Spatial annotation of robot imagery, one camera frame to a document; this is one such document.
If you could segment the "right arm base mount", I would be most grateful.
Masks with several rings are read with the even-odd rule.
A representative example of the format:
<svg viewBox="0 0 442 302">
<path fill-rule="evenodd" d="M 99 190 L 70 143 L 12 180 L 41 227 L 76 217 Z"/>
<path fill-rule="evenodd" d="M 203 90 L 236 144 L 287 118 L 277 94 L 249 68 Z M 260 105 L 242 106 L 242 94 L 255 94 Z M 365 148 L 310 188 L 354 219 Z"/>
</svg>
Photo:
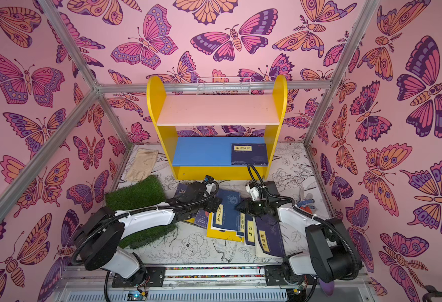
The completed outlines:
<svg viewBox="0 0 442 302">
<path fill-rule="evenodd" d="M 297 275 L 286 264 L 264 266 L 264 276 L 268 286 L 299 286 L 305 281 L 303 275 Z"/>
</svg>

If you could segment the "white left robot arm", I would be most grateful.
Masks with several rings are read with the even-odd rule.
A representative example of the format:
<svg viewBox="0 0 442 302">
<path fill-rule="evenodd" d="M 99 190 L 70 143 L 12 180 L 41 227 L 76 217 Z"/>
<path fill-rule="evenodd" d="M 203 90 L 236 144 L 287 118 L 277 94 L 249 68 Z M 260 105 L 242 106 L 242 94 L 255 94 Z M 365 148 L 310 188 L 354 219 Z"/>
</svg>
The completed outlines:
<svg viewBox="0 0 442 302">
<path fill-rule="evenodd" d="M 73 235 L 76 250 L 71 264 L 87 271 L 101 269 L 130 285 L 146 280 L 147 269 L 140 257 L 120 247 L 120 242 L 139 232 L 174 225 L 194 217 L 198 211 L 214 213 L 222 200 L 217 197 L 219 184 L 206 176 L 192 182 L 185 192 L 154 206 L 135 210 L 102 207 Z"/>
</svg>

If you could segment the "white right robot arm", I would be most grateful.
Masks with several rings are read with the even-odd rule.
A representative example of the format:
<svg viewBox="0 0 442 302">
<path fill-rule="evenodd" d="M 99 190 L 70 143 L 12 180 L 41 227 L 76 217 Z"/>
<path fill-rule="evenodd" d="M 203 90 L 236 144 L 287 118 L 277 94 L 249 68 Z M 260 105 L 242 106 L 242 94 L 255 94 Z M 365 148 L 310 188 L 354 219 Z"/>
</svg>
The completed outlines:
<svg viewBox="0 0 442 302">
<path fill-rule="evenodd" d="M 284 223 L 305 231 L 307 253 L 286 256 L 283 274 L 290 283 L 294 277 L 311 275 L 324 283 L 351 281 L 358 277 L 362 260 L 343 222 L 337 218 L 325 220 L 299 207 L 292 197 L 281 196 L 274 182 L 248 182 L 249 197 L 237 206 L 237 211 L 275 223 Z"/>
</svg>

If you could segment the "navy book yellow label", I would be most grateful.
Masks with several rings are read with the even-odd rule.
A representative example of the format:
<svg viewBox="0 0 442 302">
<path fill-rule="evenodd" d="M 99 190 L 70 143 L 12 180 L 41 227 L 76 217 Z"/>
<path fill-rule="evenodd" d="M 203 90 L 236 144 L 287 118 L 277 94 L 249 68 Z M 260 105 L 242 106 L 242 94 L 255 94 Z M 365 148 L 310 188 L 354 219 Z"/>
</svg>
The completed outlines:
<svg viewBox="0 0 442 302">
<path fill-rule="evenodd" d="M 233 143 L 231 150 L 233 166 L 268 166 L 267 148 L 264 143 Z"/>
</svg>

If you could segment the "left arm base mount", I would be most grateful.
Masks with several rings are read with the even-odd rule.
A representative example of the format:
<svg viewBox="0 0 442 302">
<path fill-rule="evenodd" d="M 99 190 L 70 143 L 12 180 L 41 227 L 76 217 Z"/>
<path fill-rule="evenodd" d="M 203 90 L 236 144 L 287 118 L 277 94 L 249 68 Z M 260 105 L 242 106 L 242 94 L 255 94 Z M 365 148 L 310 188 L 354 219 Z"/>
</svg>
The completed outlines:
<svg viewBox="0 0 442 302">
<path fill-rule="evenodd" d="M 115 274 L 112 281 L 113 288 L 134 288 L 139 286 L 162 287 L 166 276 L 166 267 L 163 266 L 147 266 L 140 268 L 130 278 L 123 278 Z"/>
</svg>

